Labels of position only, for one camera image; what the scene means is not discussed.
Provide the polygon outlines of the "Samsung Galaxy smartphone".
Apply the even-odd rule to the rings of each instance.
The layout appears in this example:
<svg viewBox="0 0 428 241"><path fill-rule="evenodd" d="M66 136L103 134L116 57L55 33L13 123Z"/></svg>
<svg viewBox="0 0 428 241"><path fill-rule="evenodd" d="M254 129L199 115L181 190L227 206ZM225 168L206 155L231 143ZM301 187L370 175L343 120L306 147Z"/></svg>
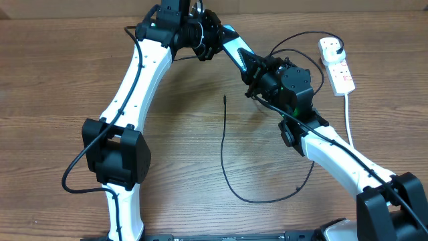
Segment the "Samsung Galaxy smartphone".
<svg viewBox="0 0 428 241"><path fill-rule="evenodd" d="M240 65L240 59L237 52L239 48L244 48L246 50L253 52L253 50L247 45L247 43L240 36L237 39L227 42L226 44L223 45L224 52L230 57L230 59L238 68Z"/></svg>

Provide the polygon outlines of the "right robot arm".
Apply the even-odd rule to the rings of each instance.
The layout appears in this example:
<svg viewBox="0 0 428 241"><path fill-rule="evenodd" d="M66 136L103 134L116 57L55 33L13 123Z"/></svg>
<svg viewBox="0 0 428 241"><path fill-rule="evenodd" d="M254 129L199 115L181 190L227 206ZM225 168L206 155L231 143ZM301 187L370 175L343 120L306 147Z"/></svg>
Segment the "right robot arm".
<svg viewBox="0 0 428 241"><path fill-rule="evenodd" d="M356 220L327 223L314 240L426 240L427 198L412 173L396 175L344 141L312 105L308 70L238 49L248 96L280 113L284 143L322 166L356 202Z"/></svg>

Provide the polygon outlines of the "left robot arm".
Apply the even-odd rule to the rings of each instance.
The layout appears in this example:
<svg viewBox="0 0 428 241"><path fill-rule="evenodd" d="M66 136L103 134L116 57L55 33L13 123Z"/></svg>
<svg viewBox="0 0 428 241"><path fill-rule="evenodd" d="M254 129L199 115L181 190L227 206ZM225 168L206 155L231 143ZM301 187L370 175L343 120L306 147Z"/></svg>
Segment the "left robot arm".
<svg viewBox="0 0 428 241"><path fill-rule="evenodd" d="M143 240L140 184L146 177L151 152L143 137L144 123L158 84L177 51L193 49L200 61L224 51L241 70L239 49L249 47L217 15L189 1L162 1L136 26L125 27L134 42L133 59L106 110L82 127L88 169L95 173L108 199L110 230L105 240Z"/></svg>

